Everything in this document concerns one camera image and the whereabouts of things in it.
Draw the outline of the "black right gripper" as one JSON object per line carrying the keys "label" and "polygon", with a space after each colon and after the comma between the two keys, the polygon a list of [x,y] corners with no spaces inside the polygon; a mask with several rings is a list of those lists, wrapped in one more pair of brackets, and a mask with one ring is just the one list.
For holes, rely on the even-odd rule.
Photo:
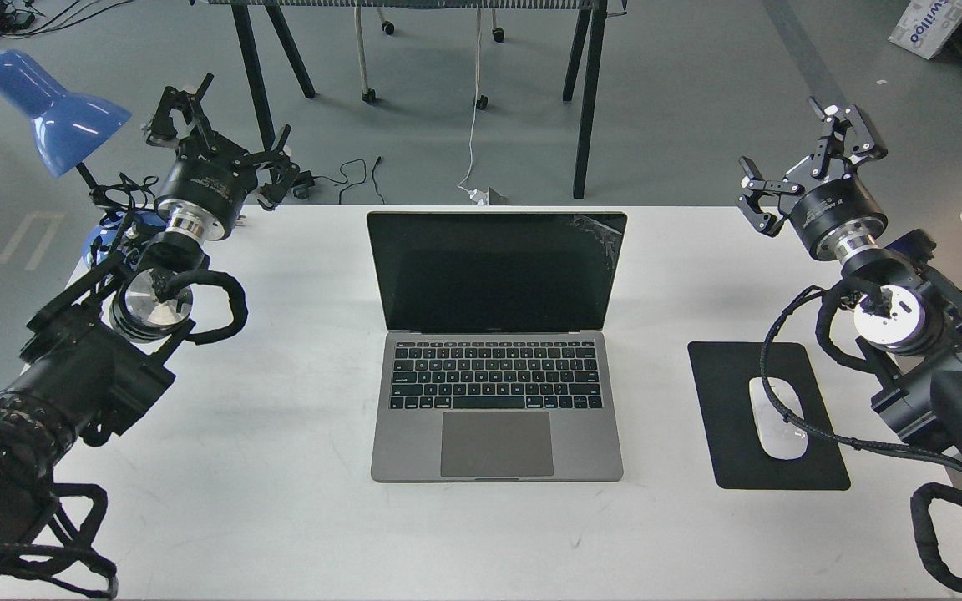
{"label": "black right gripper", "polygon": [[[885,159],[889,149],[872,119],[856,105],[823,107],[815,98],[809,106],[823,124],[816,149],[786,173],[786,181],[764,179],[747,156],[738,157],[744,172],[737,208],[760,235],[775,237],[789,217],[810,258],[835,261],[839,251],[832,233],[848,222],[859,222],[872,237],[879,237],[889,224],[858,177],[867,161]],[[786,216],[765,212],[765,197],[791,195],[799,198]]]}

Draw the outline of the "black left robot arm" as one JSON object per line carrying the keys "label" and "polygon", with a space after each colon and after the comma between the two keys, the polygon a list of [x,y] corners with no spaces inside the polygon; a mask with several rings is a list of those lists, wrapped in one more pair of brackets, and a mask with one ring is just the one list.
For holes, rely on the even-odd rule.
{"label": "black left robot arm", "polygon": [[290,126],[252,153],[211,128],[201,99],[166,88],[146,125],[149,144],[176,153],[155,201],[163,229],[127,243],[139,213],[127,205],[107,254],[28,324],[27,368],[0,391],[0,577],[117,597],[117,566],[94,550],[107,494],[56,482],[54,468],[76,441],[102,445],[144,417],[175,381],[165,364],[182,343],[245,326],[243,285],[211,270],[202,245],[230,234],[248,194],[275,209],[299,168],[284,149]]}

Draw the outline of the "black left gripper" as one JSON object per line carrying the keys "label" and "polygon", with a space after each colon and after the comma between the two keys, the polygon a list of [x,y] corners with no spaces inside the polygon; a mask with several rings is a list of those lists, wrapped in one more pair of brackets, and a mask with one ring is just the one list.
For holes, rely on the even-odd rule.
{"label": "black left gripper", "polygon": [[[199,244],[230,235],[246,195],[264,210],[279,208],[301,174],[286,151],[289,124],[279,130],[274,148],[257,153],[215,139],[201,107],[213,79],[214,74],[207,73],[194,92],[168,85],[144,125],[147,145],[176,149],[176,161],[156,197],[157,213],[165,218],[167,231]],[[175,127],[175,113],[184,120],[184,137]]]}

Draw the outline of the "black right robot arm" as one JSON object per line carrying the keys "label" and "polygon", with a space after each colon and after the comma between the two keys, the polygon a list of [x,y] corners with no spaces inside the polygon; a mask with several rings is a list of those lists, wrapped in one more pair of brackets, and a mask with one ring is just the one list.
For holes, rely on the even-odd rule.
{"label": "black right robot arm", "polygon": [[[781,179],[764,178],[741,157],[737,208],[761,235],[774,237],[790,224],[810,258],[837,261],[841,277],[832,288],[809,286],[783,309],[763,340],[759,373],[770,376],[771,345],[787,318],[817,298],[818,346],[836,364],[877,377],[881,389],[872,410],[899,441],[859,440],[810,425],[767,381],[765,396],[784,422],[810,437],[962,472],[962,290],[930,265],[936,244],[924,230],[878,243],[887,217],[858,168],[884,159],[887,148],[869,115],[856,105],[808,102],[822,125],[812,153]],[[962,578],[940,555],[930,514],[934,501],[962,507],[962,490],[927,483],[913,493],[916,550],[936,582],[962,594]]]}

